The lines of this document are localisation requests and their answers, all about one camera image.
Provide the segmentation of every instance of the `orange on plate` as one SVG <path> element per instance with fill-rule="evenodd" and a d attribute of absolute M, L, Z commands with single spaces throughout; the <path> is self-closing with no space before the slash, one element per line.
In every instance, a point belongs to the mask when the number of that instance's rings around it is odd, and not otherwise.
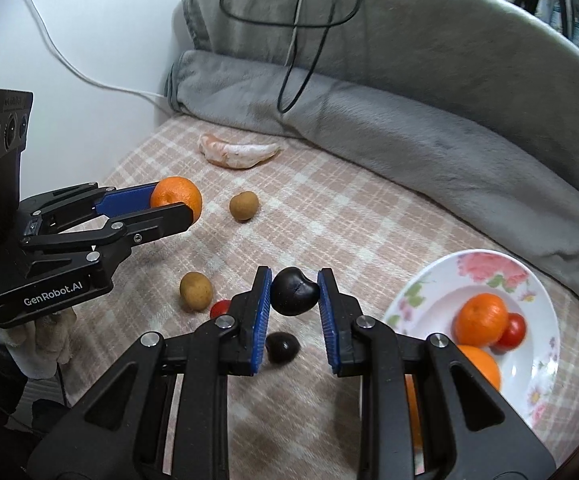
<path fill-rule="evenodd" d="M 421 418 L 418 415 L 416 388 L 413 385 L 412 376 L 405 376 L 405 386 L 407 386 L 407 402 L 410 407 L 410 426 L 412 428 L 413 447 L 414 449 L 423 449 L 423 430 L 421 430 Z"/>
<path fill-rule="evenodd" d="M 203 196 L 191 180 L 182 176 L 168 176 L 162 179 L 149 199 L 151 207 L 177 204 L 183 202 L 194 213 L 194 222 L 200 218 L 203 210 Z"/>
<path fill-rule="evenodd" d="M 458 349 L 478 368 L 480 373 L 485 376 L 485 379 L 492 383 L 494 388 L 498 391 L 501 390 L 501 370 L 492 356 L 475 346 L 458 345 Z"/>
<path fill-rule="evenodd" d="M 503 336 L 509 314 L 501 298 L 495 294 L 478 294 L 463 305 L 454 320 L 458 344 L 493 345 Z"/>

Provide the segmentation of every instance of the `brown potato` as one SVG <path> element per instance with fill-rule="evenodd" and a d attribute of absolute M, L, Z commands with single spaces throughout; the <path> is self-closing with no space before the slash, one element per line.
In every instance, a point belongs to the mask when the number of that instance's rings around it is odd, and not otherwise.
<path fill-rule="evenodd" d="M 256 193 L 253 191 L 245 191 L 230 200 L 229 212 L 236 220 L 244 222 L 253 218 L 256 211 L 258 211 L 259 205 L 260 203 L 258 202 Z"/>
<path fill-rule="evenodd" d="M 211 282 L 200 272 L 188 272 L 180 280 L 180 296 L 192 310 L 205 310 L 214 296 Z"/>

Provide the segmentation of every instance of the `white wall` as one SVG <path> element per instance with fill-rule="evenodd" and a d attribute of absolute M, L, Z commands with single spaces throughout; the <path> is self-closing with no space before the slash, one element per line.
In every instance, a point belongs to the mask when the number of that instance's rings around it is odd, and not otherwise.
<path fill-rule="evenodd" d="M 66 58 L 109 84 L 160 93 L 172 62 L 191 48 L 180 0 L 34 1 Z M 0 88 L 34 92 L 23 197 L 101 182 L 167 119 L 151 102 L 95 88 L 63 67 L 27 0 L 0 0 Z"/>

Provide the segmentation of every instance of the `white plate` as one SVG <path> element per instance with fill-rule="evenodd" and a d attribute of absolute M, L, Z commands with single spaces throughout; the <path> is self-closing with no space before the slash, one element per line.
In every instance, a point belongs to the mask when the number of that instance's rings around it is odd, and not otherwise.
<path fill-rule="evenodd" d="M 383 322 L 397 333 L 425 339 L 453 336 L 451 325 L 465 302 L 482 292 L 500 296 L 510 312 L 527 321 L 517 349 L 495 355 L 501 394 L 534 428 L 554 387 L 560 337 L 552 301 L 536 275 L 507 254 L 484 249 L 449 254 L 412 278 L 387 309 Z"/>

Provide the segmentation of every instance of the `screw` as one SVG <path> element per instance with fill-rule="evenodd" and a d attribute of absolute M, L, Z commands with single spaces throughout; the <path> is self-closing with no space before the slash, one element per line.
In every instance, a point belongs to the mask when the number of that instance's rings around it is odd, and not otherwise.
<path fill-rule="evenodd" d="M 234 326 L 234 323 L 236 322 L 236 319 L 234 319 L 232 316 L 230 316 L 229 314 L 225 314 L 224 316 L 219 316 L 216 318 L 216 326 L 218 328 L 231 328 Z"/>
<path fill-rule="evenodd" d="M 376 324 L 376 320 L 371 316 L 358 316 L 356 324 L 361 328 L 372 328 Z"/>
<path fill-rule="evenodd" d="M 140 344 L 143 346 L 156 346 L 160 341 L 157 332 L 146 332 L 140 337 Z"/>
<path fill-rule="evenodd" d="M 449 339 L 445 334 L 432 334 L 429 336 L 429 341 L 438 348 L 445 348 L 449 344 Z"/>

